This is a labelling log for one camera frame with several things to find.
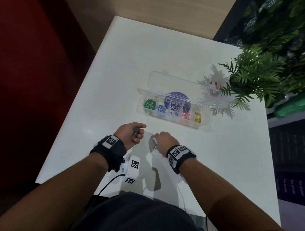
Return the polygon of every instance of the hand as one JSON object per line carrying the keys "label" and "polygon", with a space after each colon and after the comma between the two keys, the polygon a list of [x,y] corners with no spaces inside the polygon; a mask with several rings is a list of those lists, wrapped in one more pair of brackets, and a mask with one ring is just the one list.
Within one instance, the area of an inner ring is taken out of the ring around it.
{"label": "hand", "polygon": [[[139,134],[135,138],[132,135],[134,128],[139,128],[138,129]],[[126,150],[128,151],[134,145],[140,143],[140,140],[143,138],[144,130],[140,129],[140,128],[146,128],[146,124],[137,123],[137,122],[123,124],[114,133],[114,135],[123,141],[124,146],[125,146]]]}
{"label": "hand", "polygon": [[157,140],[157,149],[166,158],[167,151],[174,145],[180,145],[179,142],[168,132],[160,132],[155,134]]}

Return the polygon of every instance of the person's left hand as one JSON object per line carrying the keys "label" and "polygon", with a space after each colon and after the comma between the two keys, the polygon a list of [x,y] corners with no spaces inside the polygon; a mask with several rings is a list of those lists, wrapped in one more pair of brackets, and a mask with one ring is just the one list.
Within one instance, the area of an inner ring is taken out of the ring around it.
{"label": "person's left hand", "polygon": [[[134,128],[138,128],[139,131],[139,134],[135,138],[132,135]],[[123,141],[124,146],[128,151],[134,145],[140,143],[140,140],[143,138],[144,130],[140,128],[146,128],[146,124],[138,123],[138,122],[123,124],[114,133],[114,135]]]}

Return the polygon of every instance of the red curtain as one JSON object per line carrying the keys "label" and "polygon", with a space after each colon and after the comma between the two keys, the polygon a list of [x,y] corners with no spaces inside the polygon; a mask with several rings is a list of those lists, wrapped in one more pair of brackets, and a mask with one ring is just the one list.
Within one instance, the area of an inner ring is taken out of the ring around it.
{"label": "red curtain", "polygon": [[83,77],[36,0],[0,2],[0,55],[4,188],[37,176]]}

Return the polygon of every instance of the purple circular sticker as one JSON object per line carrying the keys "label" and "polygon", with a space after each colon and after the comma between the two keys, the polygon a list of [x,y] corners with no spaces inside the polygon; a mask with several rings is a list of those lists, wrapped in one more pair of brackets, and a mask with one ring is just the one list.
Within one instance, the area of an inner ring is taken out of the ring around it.
{"label": "purple circular sticker", "polygon": [[188,100],[188,97],[178,91],[174,91],[169,93],[168,95],[166,95],[165,99],[164,99],[164,106],[166,109],[171,108],[180,108],[183,106],[183,112],[188,112],[191,108],[191,103],[185,100]]}

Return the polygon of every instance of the black cable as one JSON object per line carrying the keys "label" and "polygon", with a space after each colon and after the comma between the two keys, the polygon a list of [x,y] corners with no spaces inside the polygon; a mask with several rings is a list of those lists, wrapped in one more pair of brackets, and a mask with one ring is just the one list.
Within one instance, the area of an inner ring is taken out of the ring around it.
{"label": "black cable", "polygon": [[86,213],[86,215],[85,215],[85,217],[84,217],[84,219],[86,218],[86,216],[88,215],[88,213],[89,213],[89,211],[90,211],[90,209],[92,208],[92,205],[94,204],[94,202],[95,202],[95,200],[98,198],[98,196],[101,194],[101,192],[114,180],[114,179],[116,179],[117,177],[119,177],[119,176],[124,176],[125,174],[120,174],[120,175],[117,175],[116,177],[114,177],[111,181],[109,181],[107,184],[106,184],[106,186],[105,187],[103,187],[103,189],[97,194],[97,196],[96,196],[96,198],[94,199],[94,201],[92,202],[92,204],[90,205],[90,208],[89,208],[89,210],[88,210],[88,212]]}

